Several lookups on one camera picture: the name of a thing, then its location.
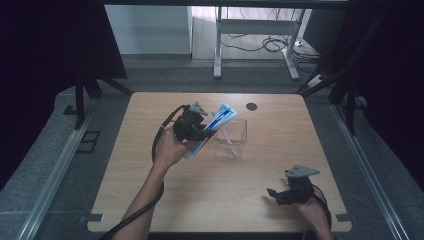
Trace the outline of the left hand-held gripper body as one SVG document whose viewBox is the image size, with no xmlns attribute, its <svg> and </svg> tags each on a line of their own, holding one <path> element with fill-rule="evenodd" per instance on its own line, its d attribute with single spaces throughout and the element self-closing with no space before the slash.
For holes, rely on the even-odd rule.
<svg viewBox="0 0 424 240">
<path fill-rule="evenodd" d="M 204 131 L 204 117 L 208 113 L 198 102 L 184 107 L 183 113 L 177 118 L 173 125 L 173 130 L 178 141 L 201 141 L 208 133 Z"/>
</svg>

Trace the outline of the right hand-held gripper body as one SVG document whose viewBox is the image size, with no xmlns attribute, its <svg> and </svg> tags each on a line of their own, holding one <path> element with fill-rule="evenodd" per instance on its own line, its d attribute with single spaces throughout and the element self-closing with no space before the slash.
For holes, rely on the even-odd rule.
<svg viewBox="0 0 424 240">
<path fill-rule="evenodd" d="M 319 170 L 301 165 L 294 165 L 291 169 L 286 170 L 285 176 L 289 190 L 286 191 L 287 195 L 284 198 L 288 198 L 290 204 L 306 203 L 314 193 L 309 177 L 319 173 Z"/>
</svg>

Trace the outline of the blue white toothpaste tube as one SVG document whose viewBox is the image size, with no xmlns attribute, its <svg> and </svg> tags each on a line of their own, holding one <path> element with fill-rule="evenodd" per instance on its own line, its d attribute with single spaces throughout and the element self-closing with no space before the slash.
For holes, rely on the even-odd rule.
<svg viewBox="0 0 424 240">
<path fill-rule="evenodd" d="M 220 109 L 213 114 L 213 118 L 209 122 L 209 124 L 204 129 L 202 129 L 202 132 L 206 130 L 216 130 L 217 132 L 227 122 L 233 119 L 237 114 L 238 112 L 234 108 L 232 108 L 230 105 L 226 103 L 222 104 Z M 184 157 L 188 159 L 189 157 L 196 155 L 200 151 L 200 149 L 207 143 L 209 139 L 199 140 L 193 147 L 191 147 L 184 154 Z"/>
</svg>

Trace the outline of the clear plastic container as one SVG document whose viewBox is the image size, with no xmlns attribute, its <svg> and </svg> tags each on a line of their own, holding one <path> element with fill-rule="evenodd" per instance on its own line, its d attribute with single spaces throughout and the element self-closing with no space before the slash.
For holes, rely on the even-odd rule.
<svg viewBox="0 0 424 240">
<path fill-rule="evenodd" d="M 247 121 L 245 119 L 233 119 L 223 126 L 229 134 L 232 143 L 237 146 L 239 157 L 242 154 L 245 143 L 247 142 Z M 231 148 L 227 144 L 221 129 L 214 135 L 215 155 L 219 157 L 234 157 Z"/>
</svg>

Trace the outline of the person's right hand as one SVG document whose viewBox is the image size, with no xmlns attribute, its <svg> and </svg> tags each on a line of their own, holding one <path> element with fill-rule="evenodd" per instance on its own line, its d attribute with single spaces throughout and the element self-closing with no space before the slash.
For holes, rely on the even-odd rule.
<svg viewBox="0 0 424 240">
<path fill-rule="evenodd" d="M 329 231 L 327 216 L 318 200 L 311 197 L 306 203 L 296 203 L 295 208 L 314 231 Z"/>
</svg>

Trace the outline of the person's left hand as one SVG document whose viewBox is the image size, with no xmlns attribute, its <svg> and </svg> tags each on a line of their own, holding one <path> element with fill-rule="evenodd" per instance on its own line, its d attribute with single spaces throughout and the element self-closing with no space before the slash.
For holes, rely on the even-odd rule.
<svg viewBox="0 0 424 240">
<path fill-rule="evenodd" d="M 159 139 L 154 165 L 162 170 L 168 170 L 176 164 L 194 145 L 195 141 L 180 142 L 172 128 L 166 129 Z"/>
</svg>

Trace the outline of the black metal stand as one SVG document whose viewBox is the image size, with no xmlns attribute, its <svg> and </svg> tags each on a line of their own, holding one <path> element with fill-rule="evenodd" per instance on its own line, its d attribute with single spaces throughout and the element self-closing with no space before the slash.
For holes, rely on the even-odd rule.
<svg viewBox="0 0 424 240">
<path fill-rule="evenodd" d="M 116 90 L 127 96 L 131 96 L 133 91 L 119 83 L 117 80 L 100 76 L 95 77 L 92 73 L 78 73 L 75 78 L 75 109 L 66 108 L 65 112 L 76 116 L 75 130 L 79 130 L 86 120 L 84 93 L 87 93 L 91 99 L 99 99 L 102 96 L 102 90 L 98 81 L 101 80 Z"/>
<path fill-rule="evenodd" d="M 354 113 L 358 83 L 356 71 L 359 69 L 360 60 L 381 24 L 384 14 L 380 10 L 375 10 L 362 14 L 362 17 L 362 20 L 356 17 L 357 27 L 355 29 L 346 29 L 351 32 L 350 38 L 338 40 L 340 48 L 321 60 L 317 69 L 296 91 L 302 97 L 308 97 L 334 84 L 335 87 L 329 95 L 329 100 L 332 104 L 339 104 L 344 97 L 347 97 L 346 125 L 353 134 L 355 133 Z M 307 83 L 317 75 L 322 75 L 325 79 L 318 85 L 309 88 Z"/>
</svg>

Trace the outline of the white power strip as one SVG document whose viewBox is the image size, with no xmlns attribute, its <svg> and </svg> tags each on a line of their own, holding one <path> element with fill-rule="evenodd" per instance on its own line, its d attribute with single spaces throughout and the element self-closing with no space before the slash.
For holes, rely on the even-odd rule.
<svg viewBox="0 0 424 240">
<path fill-rule="evenodd" d="M 314 86 L 318 85 L 319 83 L 321 83 L 324 79 L 325 79 L 325 77 L 324 77 L 324 76 L 322 76 L 322 75 L 317 75 L 317 76 L 315 76 L 315 77 L 314 77 L 311 81 L 309 81 L 309 82 L 307 83 L 307 86 L 308 86 L 309 88 L 312 88 L 312 87 L 314 87 Z"/>
</svg>

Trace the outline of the black overhead beam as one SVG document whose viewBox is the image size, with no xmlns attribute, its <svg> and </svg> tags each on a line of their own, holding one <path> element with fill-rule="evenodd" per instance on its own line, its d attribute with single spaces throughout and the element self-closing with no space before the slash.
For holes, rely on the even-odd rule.
<svg viewBox="0 0 424 240">
<path fill-rule="evenodd" d="M 214 6 L 260 8 L 344 8 L 348 0 L 94 0 L 106 5 Z"/>
</svg>

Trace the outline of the dark curtain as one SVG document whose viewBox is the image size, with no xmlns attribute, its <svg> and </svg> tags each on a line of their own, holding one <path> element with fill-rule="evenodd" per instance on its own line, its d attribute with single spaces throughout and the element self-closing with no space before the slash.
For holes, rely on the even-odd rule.
<svg viewBox="0 0 424 240">
<path fill-rule="evenodd" d="M 104 5 L 0 0 L 0 190 L 45 126 L 60 92 L 78 82 L 125 77 Z"/>
<path fill-rule="evenodd" d="M 424 0 L 389 0 L 353 72 L 365 118 L 424 188 Z"/>
</svg>

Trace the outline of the aluminium floor rail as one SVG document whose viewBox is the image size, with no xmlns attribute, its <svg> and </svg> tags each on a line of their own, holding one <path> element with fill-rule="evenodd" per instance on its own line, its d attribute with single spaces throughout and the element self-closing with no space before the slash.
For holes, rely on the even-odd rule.
<svg viewBox="0 0 424 240">
<path fill-rule="evenodd" d="M 89 109 L 77 130 L 73 130 L 28 214 L 16 240 L 33 240 L 57 193 L 77 147 L 90 124 L 95 109 Z"/>
<path fill-rule="evenodd" d="M 383 190 L 357 137 L 347 127 L 343 109 L 333 104 L 331 104 L 330 107 L 394 239 L 410 240 L 393 203 Z"/>
</svg>

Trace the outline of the white desk frame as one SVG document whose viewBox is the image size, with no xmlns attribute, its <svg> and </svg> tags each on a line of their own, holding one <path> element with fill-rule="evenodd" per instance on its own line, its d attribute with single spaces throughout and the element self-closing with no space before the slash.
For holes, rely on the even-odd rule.
<svg viewBox="0 0 424 240">
<path fill-rule="evenodd" d="M 216 43 L 214 50 L 214 78 L 221 78 L 221 35 L 222 34 L 253 34 L 253 35 L 283 35 L 288 36 L 288 46 L 281 50 L 290 76 L 294 81 L 299 79 L 299 74 L 292 60 L 295 42 L 300 31 L 305 9 L 301 9 L 295 20 L 254 20 L 254 19 L 228 19 L 222 18 L 222 8 L 218 7 L 216 13 Z"/>
</svg>

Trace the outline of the black floor bracket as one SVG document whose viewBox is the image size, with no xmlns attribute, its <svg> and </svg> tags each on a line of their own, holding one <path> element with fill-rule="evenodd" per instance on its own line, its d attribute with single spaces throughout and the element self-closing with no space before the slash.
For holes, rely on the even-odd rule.
<svg viewBox="0 0 424 240">
<path fill-rule="evenodd" d="M 78 154 L 92 154 L 98 143 L 100 136 L 99 131 L 86 131 L 77 147 Z"/>
</svg>

